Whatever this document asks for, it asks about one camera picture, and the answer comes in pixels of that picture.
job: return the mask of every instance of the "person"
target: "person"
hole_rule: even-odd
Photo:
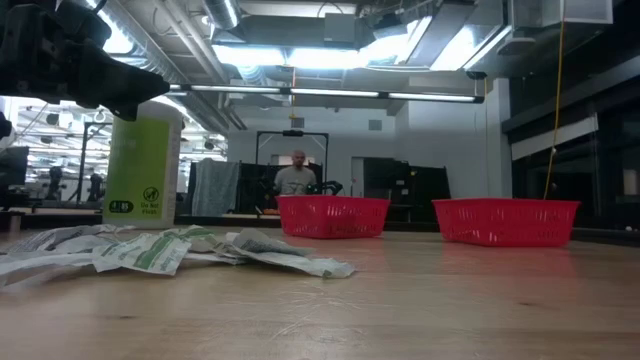
[[[316,184],[316,175],[304,167],[306,158],[303,151],[296,150],[291,156],[293,165],[278,171],[275,189],[280,195],[305,195],[307,186]]]

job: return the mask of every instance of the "red basket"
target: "red basket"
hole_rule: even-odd
[[[389,200],[346,196],[277,196],[282,230],[316,239],[373,237],[382,233]]]
[[[579,202],[520,199],[434,200],[447,240],[484,246],[563,246]]]

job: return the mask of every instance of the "desk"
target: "desk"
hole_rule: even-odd
[[[2,358],[568,360],[640,353],[640,249],[490,249],[424,233],[288,241],[361,271],[323,280],[261,265],[197,266],[175,277],[115,271],[0,293]]]

